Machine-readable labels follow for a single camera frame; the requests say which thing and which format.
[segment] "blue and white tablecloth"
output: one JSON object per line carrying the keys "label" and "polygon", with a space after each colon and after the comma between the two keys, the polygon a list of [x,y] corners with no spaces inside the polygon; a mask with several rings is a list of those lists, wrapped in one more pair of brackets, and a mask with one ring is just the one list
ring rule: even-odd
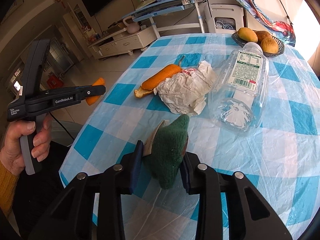
{"label": "blue and white tablecloth", "polygon": [[[237,44],[227,34],[184,34],[155,41],[120,77],[91,114],[61,169],[65,185],[80,171],[101,173],[145,141],[163,119],[175,120],[158,96],[138,99],[133,90],[182,55],[182,67],[206,60],[218,68]],[[293,47],[269,58],[265,116],[250,138],[213,125],[208,105],[189,123],[187,150],[218,172],[242,171],[287,226],[293,239],[306,229],[320,206],[320,82]],[[138,186],[122,196],[127,240],[195,238],[198,195],[185,192],[180,174],[171,190],[161,190],[142,166]],[[222,194],[224,239],[228,213]],[[97,220],[98,201],[93,221]]]}

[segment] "white stool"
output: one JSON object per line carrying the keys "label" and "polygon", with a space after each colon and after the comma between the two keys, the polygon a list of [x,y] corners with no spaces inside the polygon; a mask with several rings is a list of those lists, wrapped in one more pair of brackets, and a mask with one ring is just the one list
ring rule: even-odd
{"label": "white stool", "polygon": [[204,7],[209,33],[235,33],[243,24],[243,8],[232,4],[209,4]]}

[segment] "green knit sponge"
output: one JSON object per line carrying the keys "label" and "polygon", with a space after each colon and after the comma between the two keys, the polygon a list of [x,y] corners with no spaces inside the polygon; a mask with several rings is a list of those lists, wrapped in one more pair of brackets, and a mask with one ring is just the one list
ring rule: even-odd
{"label": "green knit sponge", "polygon": [[143,163],[163,189],[173,186],[188,142],[188,124],[189,116],[183,114],[170,125],[159,128],[151,155],[143,157]]}

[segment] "finger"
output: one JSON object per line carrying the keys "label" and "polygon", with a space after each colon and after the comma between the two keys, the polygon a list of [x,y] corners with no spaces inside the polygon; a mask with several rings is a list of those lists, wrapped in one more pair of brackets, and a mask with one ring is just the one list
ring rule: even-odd
{"label": "finger", "polygon": [[33,145],[37,147],[38,145],[51,141],[51,131],[50,129],[41,129],[39,133],[33,138]]}
{"label": "finger", "polygon": [[47,150],[37,158],[38,162],[42,162],[46,157],[48,157],[49,150],[50,150],[50,144],[49,144]]}
{"label": "finger", "polygon": [[50,127],[51,127],[51,122],[52,122],[52,116],[48,113],[47,115],[46,115],[46,117],[44,118],[44,120],[43,120],[43,128],[45,129],[45,130],[48,130]]}
{"label": "finger", "polygon": [[7,139],[17,140],[22,135],[30,135],[36,129],[36,122],[18,120],[12,122],[8,128]]}
{"label": "finger", "polygon": [[49,145],[50,145],[50,142],[46,142],[38,145],[37,147],[34,147],[31,151],[31,155],[34,158],[39,157],[40,155],[44,154],[47,151]]}

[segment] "barcode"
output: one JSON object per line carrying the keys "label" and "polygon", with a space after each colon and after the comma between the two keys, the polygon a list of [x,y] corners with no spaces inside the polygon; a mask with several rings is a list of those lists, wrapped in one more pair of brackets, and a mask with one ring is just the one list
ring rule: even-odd
{"label": "barcode", "polygon": [[246,87],[246,88],[251,88],[251,86],[252,86],[252,83],[245,81],[245,80],[242,80],[242,79],[239,79],[239,78],[235,78],[233,83],[240,85],[240,86],[243,86],[243,87]]}

